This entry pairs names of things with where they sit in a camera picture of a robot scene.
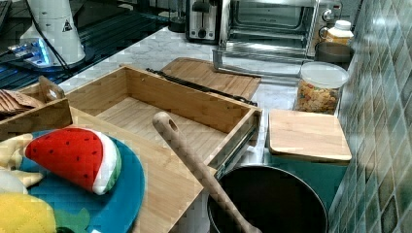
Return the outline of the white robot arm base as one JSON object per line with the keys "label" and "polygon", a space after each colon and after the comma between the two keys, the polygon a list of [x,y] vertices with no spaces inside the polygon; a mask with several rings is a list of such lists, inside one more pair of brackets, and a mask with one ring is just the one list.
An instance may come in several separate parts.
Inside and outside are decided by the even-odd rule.
{"label": "white robot arm base", "polygon": [[37,68],[70,67],[86,57],[69,0],[24,0],[31,26],[8,47]]}

